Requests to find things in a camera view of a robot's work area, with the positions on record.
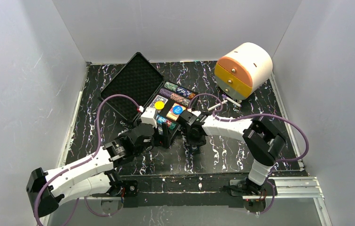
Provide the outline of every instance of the row of poker chips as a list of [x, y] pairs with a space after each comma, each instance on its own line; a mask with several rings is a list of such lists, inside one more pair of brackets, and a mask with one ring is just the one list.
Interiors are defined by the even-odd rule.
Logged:
[[195, 93], [168, 81], [165, 83], [164, 87], [190, 100], [195, 96]]
[[163, 122], [166, 122], [167, 127], [170, 130], [173, 130], [176, 127], [176, 123], [169, 121], [168, 119], [165, 119], [164, 117], [160, 116], [159, 114], [157, 115], [157, 117], [155, 118], [155, 120], [157, 121], [157, 123], [159, 125], [162, 125]]
[[186, 106], [188, 107], [189, 106], [189, 103], [190, 103], [190, 100], [178, 95], [178, 94], [175, 94], [175, 93], [172, 93], [171, 91], [169, 90], [166, 90], [164, 88], [161, 88], [161, 90], [159, 91], [159, 93], [164, 96], [164, 97], [167, 97], [167, 98], [170, 98], [174, 101], [176, 101], [177, 103], [183, 105], [183, 106]]

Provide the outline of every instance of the marble tabletop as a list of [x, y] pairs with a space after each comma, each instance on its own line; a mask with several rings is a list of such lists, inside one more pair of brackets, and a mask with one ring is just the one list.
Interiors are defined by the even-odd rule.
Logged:
[[[222, 98], [222, 92], [214, 78], [215, 64], [215, 61], [153, 63], [166, 79], [195, 92], [211, 93]], [[66, 164], [95, 151], [97, 134], [94, 120], [101, 102], [100, 92], [122, 66], [123, 64], [89, 67]], [[205, 110], [215, 104], [216, 100], [212, 98], [200, 97], [197, 108]], [[229, 102], [224, 105], [219, 115], [239, 117], [253, 113], [272, 113], [281, 116], [270, 81], [265, 82], [241, 105], [239, 108]], [[112, 141], [119, 133], [132, 128], [107, 105], [102, 109], [100, 119], [103, 143]], [[275, 119], [272, 119], [272, 122], [288, 137], [283, 122]], [[286, 159], [296, 157], [290, 141], [282, 150], [281, 157]], [[183, 138], [177, 136], [170, 148], [155, 147], [120, 167], [118, 172], [120, 175], [249, 172], [252, 162], [253, 157], [244, 142], [223, 136], [211, 136], [207, 137], [205, 146], [200, 147], [197, 153], [193, 153], [185, 146]], [[276, 167], [276, 170], [299, 169], [297, 162], [289, 164], [284, 162]]]

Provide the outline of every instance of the yellow disc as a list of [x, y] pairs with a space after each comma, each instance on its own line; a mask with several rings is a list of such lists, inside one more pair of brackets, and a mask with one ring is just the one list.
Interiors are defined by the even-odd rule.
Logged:
[[162, 101], [155, 102], [155, 109], [162, 110], [162, 109], [164, 109], [164, 107], [165, 107], [164, 102], [162, 102]]

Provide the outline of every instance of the open case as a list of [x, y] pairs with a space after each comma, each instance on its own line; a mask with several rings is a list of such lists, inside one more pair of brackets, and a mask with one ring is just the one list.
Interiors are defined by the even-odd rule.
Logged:
[[[144, 109], [155, 107], [157, 101], [162, 102], [163, 108], [158, 111], [156, 117], [156, 133], [159, 139], [155, 145], [168, 148], [181, 127], [177, 122], [178, 115], [173, 113], [173, 109], [180, 106], [180, 110], [185, 110], [197, 93], [165, 80], [163, 75], [137, 52], [101, 91], [101, 99], [114, 94], [127, 95]], [[127, 122], [135, 126], [141, 123], [141, 114], [130, 100], [116, 97], [108, 100], [107, 104]]]

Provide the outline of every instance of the blue circular sticker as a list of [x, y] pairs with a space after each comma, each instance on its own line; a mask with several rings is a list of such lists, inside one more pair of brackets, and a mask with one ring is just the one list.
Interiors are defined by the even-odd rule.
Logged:
[[181, 106], [175, 106], [173, 108], [173, 114], [181, 114], [183, 112], [183, 108]]

